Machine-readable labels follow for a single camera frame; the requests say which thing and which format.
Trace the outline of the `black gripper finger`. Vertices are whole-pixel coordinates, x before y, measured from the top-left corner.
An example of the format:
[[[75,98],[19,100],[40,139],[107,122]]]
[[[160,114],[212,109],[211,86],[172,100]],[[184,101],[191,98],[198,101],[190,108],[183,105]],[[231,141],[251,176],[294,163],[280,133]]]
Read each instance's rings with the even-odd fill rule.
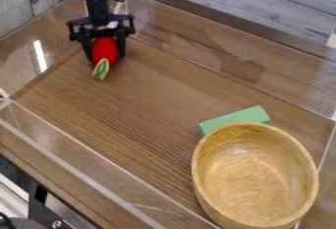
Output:
[[[94,56],[92,56],[92,40],[91,39],[84,39],[82,41],[82,47],[84,50],[84,54],[87,56],[87,59],[91,63],[94,63]]]
[[[119,57],[120,59],[124,59],[127,55],[127,37],[124,35],[119,35],[116,43],[119,49]]]

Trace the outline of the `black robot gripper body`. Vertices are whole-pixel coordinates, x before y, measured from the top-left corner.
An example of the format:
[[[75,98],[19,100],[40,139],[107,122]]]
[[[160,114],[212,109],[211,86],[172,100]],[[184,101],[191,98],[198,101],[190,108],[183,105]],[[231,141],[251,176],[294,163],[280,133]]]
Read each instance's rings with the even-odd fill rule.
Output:
[[[135,34],[134,15],[110,10],[110,0],[84,0],[87,16],[67,22],[70,39],[83,41],[100,36]]]

